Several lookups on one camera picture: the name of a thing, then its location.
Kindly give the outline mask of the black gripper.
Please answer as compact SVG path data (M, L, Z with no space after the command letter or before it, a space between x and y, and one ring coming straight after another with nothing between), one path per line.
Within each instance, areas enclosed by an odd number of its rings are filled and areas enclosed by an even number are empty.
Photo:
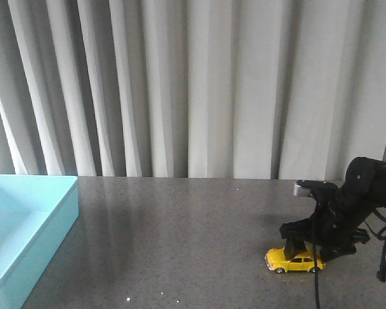
M305 242L320 246L322 261L355 254L355 243L369 240L359 225L376 209L386 209L386 162L356 157L342 186L332 191L314 189L308 197L317 203L313 214L280 227L285 258L306 252Z

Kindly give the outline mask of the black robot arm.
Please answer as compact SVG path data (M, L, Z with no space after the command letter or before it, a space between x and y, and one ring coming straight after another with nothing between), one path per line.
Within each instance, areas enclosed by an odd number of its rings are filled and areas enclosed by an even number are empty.
M294 194L313 198L316 207L309 218L281 225L279 231L286 240L285 257L292 259L305 251L306 243L320 247L324 262L354 254L357 243L365 244L370 239L360 225L377 208L386 209L386 162L356 157L341 186L297 180Z

